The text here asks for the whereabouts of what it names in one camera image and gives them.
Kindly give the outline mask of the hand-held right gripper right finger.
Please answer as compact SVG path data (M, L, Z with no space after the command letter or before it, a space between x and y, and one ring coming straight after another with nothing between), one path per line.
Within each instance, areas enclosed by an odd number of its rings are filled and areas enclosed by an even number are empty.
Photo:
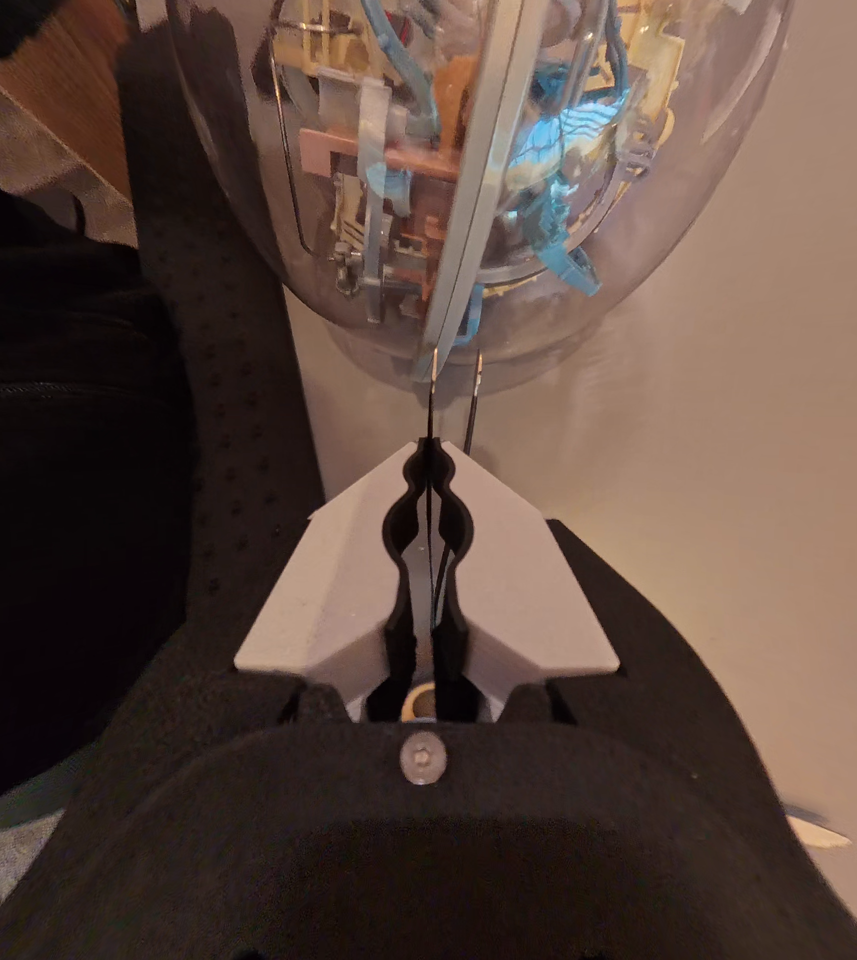
M522 684L610 675L620 659L542 512L449 441L470 540L451 595L468 628L462 674L491 702Z

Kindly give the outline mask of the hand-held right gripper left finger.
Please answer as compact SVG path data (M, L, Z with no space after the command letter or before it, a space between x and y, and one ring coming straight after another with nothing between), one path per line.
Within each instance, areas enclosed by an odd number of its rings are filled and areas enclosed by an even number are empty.
M233 659L328 685L346 703L405 700L417 640L405 553L420 533L426 443L411 441L312 514Z

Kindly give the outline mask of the black pointed tweezers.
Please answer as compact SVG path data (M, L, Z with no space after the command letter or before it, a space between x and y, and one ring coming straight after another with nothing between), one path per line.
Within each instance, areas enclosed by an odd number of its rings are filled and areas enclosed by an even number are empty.
M432 354L432 363L427 394L426 432L425 438L432 441L435 438L435 395L438 376L438 349ZM475 425L479 408L479 394L483 375L483 352L478 349L475 354L470 407L462 443L462 452L469 456L475 434ZM427 577L429 582L428 608L428 636L432 640L435 628L439 622L439 605L443 598L444 582L448 571L451 550L442 540L443 551L438 562L435 561L436 524L434 518L434 487L430 479L426 479L424 489L424 520L425 520L425 553L427 560Z

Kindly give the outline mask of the clear maze ball toy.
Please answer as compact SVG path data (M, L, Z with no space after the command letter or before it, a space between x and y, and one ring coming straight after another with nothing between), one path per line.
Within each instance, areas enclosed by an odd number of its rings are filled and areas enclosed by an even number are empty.
M793 2L165 2L244 231L381 378L541 366L666 260Z

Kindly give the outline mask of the black perforated wrist rest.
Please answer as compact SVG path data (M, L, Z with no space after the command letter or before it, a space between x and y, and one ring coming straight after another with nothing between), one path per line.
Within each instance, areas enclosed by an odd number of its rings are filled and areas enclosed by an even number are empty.
M238 45L201 13L138 30L117 66L141 266L179 335L194 404L192 560L184 637L230 660L324 501L283 285L230 207L197 131L242 132Z

